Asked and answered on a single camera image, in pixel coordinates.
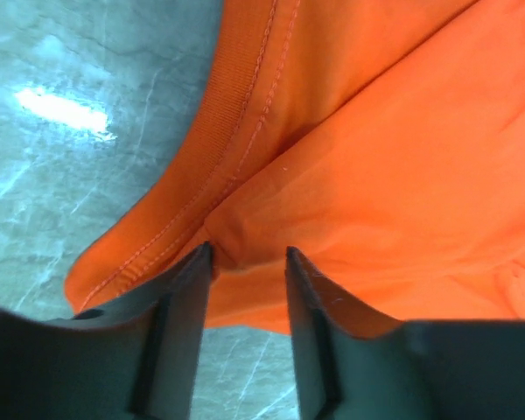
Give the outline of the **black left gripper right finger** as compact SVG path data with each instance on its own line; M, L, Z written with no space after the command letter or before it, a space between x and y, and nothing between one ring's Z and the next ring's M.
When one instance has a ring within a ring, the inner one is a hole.
M525 419L525 321L377 311L286 252L303 419Z

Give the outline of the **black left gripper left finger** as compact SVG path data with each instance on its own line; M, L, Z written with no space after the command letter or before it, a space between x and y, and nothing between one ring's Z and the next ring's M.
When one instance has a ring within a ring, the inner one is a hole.
M187 419L211 280L202 244L72 318L0 307L0 419Z

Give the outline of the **orange t-shirt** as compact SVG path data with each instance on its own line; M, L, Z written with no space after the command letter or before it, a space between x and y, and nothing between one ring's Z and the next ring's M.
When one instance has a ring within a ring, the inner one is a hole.
M162 178L82 312L214 249L206 323L287 333L285 251L397 319L525 319L525 1L227 1Z

